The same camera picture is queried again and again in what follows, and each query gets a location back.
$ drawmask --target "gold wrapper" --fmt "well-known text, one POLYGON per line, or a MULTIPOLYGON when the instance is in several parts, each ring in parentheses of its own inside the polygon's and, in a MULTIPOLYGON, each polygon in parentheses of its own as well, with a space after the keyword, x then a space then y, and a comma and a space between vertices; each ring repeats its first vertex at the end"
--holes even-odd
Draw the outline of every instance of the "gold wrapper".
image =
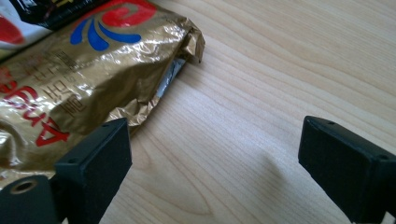
POLYGON ((0 188, 52 165, 110 119, 134 131, 205 41, 185 17, 110 1, 0 65, 0 188))

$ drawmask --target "bolt hole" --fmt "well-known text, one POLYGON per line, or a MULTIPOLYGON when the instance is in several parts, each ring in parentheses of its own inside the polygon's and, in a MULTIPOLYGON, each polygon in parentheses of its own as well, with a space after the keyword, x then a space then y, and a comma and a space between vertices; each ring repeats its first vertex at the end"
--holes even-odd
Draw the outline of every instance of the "bolt hole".
POLYGON ((26 180, 16 186, 14 186, 14 188, 11 189, 11 193, 12 194, 22 194, 24 192, 27 192, 27 191, 33 189, 36 185, 37 185, 37 181, 26 180))
POLYGON ((380 160, 388 160, 389 159, 389 157, 388 156, 386 156, 386 155, 379 155, 379 156, 377 156, 380 160))
POLYGON ((70 159, 70 160, 67 161, 67 162, 70 163, 70 164, 73 164, 73 163, 78 162, 78 159, 77 159, 77 158, 73 158, 73 159, 70 159))

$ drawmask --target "wood grain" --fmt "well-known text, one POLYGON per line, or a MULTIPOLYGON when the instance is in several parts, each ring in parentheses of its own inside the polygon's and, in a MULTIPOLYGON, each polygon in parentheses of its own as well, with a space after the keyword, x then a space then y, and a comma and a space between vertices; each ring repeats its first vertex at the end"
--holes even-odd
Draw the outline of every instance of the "wood grain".
POLYGON ((194 21, 205 55, 132 138, 102 223, 349 223, 298 163, 303 119, 396 153, 396 2, 152 2, 194 21))

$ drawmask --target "light wood surface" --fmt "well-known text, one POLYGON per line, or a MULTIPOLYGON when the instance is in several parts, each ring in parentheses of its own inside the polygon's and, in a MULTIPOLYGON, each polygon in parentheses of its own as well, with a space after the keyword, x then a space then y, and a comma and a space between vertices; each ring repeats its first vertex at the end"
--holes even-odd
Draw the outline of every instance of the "light wood surface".
POLYGON ((349 223, 298 163, 303 119, 396 153, 396 1, 151 2, 189 17, 205 55, 132 138, 102 223, 349 223))

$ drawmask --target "snack package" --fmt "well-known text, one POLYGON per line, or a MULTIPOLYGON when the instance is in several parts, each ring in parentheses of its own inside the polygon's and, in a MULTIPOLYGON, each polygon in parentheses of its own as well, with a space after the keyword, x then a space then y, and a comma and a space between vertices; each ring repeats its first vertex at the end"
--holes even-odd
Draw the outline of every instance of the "snack package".
POLYGON ((107 0, 1 0, 0 60, 107 0))
POLYGON ((127 118, 134 132, 204 45, 185 17, 114 0, 0 64, 0 187, 53 175, 53 163, 105 121, 127 118))

